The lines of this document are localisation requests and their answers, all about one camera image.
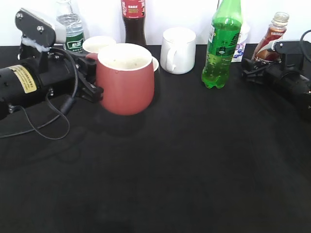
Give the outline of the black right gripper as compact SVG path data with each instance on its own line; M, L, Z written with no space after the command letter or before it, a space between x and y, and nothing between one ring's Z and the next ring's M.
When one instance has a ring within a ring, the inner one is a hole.
M293 65L242 59L242 78L264 84L289 101L303 120L311 119L311 80Z

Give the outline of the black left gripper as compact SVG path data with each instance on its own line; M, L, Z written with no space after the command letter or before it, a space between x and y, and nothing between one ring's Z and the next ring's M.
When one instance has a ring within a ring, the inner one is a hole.
M39 52L20 46L18 64L0 70L0 117L13 113L15 106L27 108L39 103L48 91L68 91L71 98L77 94L89 102L100 102L104 90L95 84L95 76L96 61L86 58L86 53L59 48Z

